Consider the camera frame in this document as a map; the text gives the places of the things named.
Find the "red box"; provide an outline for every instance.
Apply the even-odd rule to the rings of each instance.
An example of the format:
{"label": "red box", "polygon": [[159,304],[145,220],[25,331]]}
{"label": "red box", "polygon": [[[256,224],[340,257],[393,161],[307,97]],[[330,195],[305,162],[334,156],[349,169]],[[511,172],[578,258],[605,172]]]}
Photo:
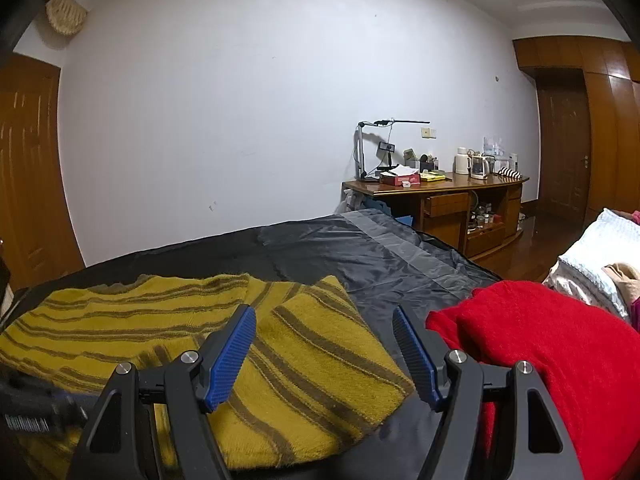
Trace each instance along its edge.
{"label": "red box", "polygon": [[380,184],[387,184],[388,186],[402,186],[403,182],[408,182],[409,184],[420,184],[420,175],[418,173],[407,176],[380,175]]}

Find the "wooden floor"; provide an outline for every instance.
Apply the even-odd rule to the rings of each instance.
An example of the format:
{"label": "wooden floor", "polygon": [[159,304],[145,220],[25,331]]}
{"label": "wooden floor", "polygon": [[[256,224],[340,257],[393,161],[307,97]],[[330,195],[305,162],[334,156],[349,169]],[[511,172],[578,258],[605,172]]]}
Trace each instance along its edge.
{"label": "wooden floor", "polygon": [[558,256],[580,236],[582,226],[539,212],[522,222],[519,240],[476,263],[505,280],[542,282]]}

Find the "red knit fabric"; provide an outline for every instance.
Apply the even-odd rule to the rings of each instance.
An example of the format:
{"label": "red knit fabric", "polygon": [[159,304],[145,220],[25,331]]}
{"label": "red knit fabric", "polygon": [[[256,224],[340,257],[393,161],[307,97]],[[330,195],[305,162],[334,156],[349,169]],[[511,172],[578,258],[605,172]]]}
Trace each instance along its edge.
{"label": "red knit fabric", "polygon": [[[542,377],[574,443],[585,480],[615,476],[640,440],[640,335],[594,306],[530,282],[476,289],[431,312],[426,327],[477,361],[526,359]],[[484,405],[485,442],[495,410]]]}

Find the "yellow striped blanket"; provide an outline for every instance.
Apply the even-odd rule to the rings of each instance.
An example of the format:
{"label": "yellow striped blanket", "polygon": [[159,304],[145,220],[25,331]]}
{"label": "yellow striped blanket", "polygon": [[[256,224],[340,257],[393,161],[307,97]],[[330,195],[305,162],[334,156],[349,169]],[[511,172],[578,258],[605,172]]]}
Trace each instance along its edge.
{"label": "yellow striped blanket", "polygon": [[[70,391],[99,392],[114,366],[170,362],[253,305],[257,335],[228,402],[209,417],[231,469],[286,466],[339,453],[413,391],[340,283],[141,276],[132,285],[52,293],[0,335],[0,359]],[[164,406],[162,459],[177,466]],[[78,441],[21,437],[34,471],[62,479]]]}

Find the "beige cloth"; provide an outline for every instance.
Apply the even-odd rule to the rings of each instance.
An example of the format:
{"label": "beige cloth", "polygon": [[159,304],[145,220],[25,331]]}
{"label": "beige cloth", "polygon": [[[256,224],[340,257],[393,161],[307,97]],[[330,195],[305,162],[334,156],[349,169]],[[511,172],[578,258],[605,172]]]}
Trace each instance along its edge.
{"label": "beige cloth", "polygon": [[640,271],[629,264],[611,264],[602,267],[620,292],[626,306],[640,298]]}

